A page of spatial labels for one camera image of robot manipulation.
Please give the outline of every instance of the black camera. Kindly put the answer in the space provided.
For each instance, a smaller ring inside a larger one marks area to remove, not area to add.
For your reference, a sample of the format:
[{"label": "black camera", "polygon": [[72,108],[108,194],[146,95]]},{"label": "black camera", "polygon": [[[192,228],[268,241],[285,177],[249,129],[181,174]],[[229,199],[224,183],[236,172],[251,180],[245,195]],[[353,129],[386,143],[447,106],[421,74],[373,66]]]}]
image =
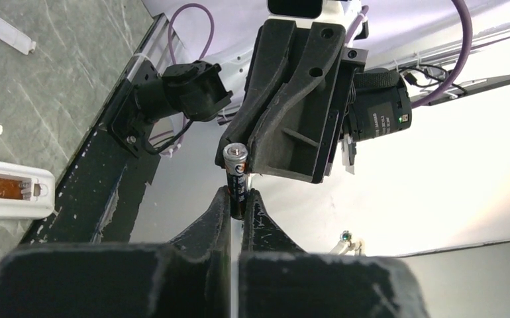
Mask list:
[{"label": "black camera", "polygon": [[315,19],[321,15],[325,1],[327,0],[267,0],[267,7],[273,15]]}]

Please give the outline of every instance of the bolt hole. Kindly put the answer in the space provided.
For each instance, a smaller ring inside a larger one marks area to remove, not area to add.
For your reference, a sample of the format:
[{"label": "bolt hole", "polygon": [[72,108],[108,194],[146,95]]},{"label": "bolt hole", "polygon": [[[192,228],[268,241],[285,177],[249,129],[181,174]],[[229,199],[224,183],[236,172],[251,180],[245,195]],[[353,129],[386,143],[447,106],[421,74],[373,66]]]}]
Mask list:
[{"label": "bolt hole", "polygon": [[320,68],[312,68],[309,70],[309,75],[312,78],[319,78],[323,75],[323,71]]},{"label": "bolt hole", "polygon": [[322,38],[331,38],[333,36],[333,30],[330,28],[324,28],[321,31],[321,37]]}]

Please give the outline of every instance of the battery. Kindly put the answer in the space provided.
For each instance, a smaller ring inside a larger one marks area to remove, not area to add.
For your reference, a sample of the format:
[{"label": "battery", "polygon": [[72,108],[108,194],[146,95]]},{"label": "battery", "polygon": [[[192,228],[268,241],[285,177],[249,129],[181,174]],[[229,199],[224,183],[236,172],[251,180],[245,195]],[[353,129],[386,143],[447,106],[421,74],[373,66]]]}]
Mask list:
[{"label": "battery", "polygon": [[229,144],[224,148],[224,163],[228,178],[228,192],[230,193],[230,214],[234,219],[243,220],[247,203],[248,175],[247,147],[241,143]]}]

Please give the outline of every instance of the black rubber strap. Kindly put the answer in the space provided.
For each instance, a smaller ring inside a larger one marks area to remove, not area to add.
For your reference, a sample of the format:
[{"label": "black rubber strap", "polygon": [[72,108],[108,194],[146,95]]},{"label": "black rubber strap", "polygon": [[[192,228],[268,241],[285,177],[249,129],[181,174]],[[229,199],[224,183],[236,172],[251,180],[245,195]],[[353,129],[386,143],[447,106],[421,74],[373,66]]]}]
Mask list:
[{"label": "black rubber strap", "polygon": [[389,88],[399,82],[399,73],[396,70],[380,73],[354,74],[354,87],[356,88]]}]

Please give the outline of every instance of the marble surface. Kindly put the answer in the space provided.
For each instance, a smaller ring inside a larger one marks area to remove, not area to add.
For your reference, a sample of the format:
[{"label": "marble surface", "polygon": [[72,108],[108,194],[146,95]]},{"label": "marble surface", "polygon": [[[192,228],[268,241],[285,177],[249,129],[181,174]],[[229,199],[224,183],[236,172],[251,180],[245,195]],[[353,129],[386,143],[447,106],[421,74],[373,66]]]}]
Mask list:
[{"label": "marble surface", "polygon": [[[36,41],[0,41],[0,161],[61,177],[152,19],[137,0],[0,0],[0,17]],[[0,258],[29,221],[0,221]]]}]

